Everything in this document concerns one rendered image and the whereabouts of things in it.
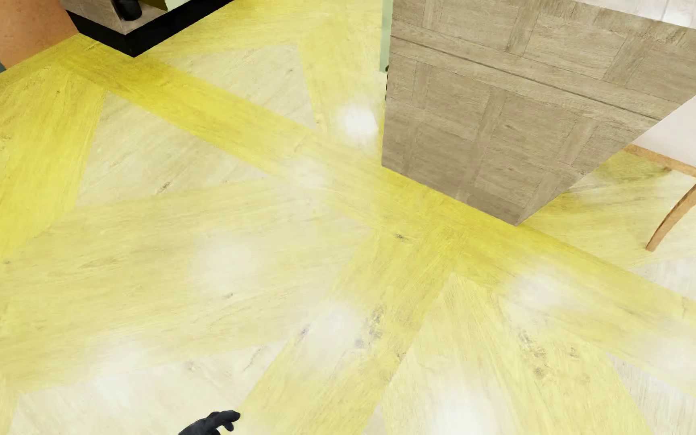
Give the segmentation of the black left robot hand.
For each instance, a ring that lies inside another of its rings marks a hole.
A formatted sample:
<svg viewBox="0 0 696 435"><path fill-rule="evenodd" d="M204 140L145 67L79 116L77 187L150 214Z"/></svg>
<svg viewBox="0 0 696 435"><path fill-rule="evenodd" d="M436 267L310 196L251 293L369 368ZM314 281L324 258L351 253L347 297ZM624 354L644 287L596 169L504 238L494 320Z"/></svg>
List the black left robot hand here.
<svg viewBox="0 0 696 435"><path fill-rule="evenodd" d="M234 424L240 419L235 410L211 412L178 432L178 435L221 435L221 430L234 431Z"/></svg>

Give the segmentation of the small black object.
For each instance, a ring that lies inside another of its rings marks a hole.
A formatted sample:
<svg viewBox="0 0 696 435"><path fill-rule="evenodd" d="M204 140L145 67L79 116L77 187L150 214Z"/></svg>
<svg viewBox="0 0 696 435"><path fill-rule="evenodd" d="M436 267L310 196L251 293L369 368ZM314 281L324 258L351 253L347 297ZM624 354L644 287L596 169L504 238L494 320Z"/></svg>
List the small black object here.
<svg viewBox="0 0 696 435"><path fill-rule="evenodd" d="M124 21L135 21L142 15L139 0L111 0L115 11Z"/></svg>

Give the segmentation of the grey wood panel cabinet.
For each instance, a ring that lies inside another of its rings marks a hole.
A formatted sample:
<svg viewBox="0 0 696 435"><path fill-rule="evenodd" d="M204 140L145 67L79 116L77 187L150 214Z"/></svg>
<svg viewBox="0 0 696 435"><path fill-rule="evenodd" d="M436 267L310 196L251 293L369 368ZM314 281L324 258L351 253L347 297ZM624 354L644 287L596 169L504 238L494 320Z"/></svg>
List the grey wood panel cabinet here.
<svg viewBox="0 0 696 435"><path fill-rule="evenodd" d="M394 0L382 165L518 224L696 94L696 29L576 0Z"/></svg>

